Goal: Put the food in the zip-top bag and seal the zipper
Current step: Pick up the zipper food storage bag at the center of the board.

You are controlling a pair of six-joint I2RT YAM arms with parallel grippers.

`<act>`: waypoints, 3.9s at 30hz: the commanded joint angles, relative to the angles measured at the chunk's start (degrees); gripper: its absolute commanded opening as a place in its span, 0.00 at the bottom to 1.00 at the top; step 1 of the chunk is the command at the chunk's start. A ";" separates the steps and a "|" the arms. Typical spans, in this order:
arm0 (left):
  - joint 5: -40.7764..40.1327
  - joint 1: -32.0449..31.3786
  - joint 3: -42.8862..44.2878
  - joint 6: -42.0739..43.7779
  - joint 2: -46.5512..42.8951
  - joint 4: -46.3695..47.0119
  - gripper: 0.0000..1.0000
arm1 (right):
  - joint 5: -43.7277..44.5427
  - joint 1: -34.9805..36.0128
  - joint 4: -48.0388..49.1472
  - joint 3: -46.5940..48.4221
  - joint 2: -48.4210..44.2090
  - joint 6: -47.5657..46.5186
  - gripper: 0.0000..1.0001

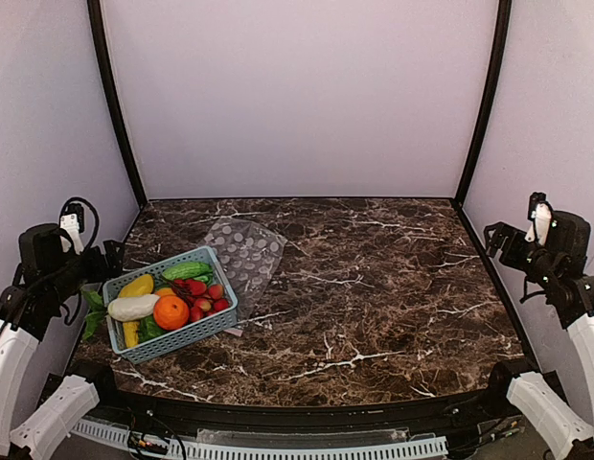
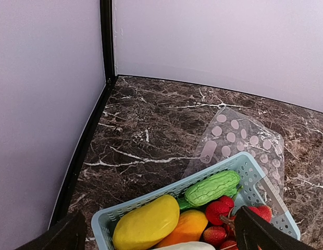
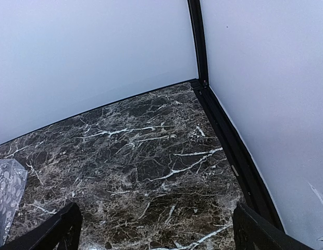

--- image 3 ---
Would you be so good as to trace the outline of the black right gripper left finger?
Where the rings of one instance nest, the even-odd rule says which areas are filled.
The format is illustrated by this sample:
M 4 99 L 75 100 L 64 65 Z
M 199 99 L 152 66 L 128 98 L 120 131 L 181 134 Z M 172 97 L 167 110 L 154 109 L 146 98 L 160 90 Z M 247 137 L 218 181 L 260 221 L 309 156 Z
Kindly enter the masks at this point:
M 0 249 L 78 249 L 82 220 L 78 204 L 71 202 L 37 228 Z

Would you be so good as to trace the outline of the clear zip top bag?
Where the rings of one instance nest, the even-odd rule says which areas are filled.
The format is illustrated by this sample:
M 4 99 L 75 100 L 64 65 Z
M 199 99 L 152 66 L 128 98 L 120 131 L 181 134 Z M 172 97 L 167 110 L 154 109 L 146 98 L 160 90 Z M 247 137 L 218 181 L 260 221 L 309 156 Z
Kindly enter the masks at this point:
M 0 247 L 5 244 L 24 194 L 28 171 L 15 159 L 0 159 Z

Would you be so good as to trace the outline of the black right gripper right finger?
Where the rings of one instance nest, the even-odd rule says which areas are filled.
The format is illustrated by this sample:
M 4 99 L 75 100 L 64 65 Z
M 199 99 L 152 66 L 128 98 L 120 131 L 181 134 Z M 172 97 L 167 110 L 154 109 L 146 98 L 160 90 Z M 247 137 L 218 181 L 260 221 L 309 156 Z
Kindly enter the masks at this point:
M 242 203 L 233 212 L 233 230 L 236 249 L 310 249 Z

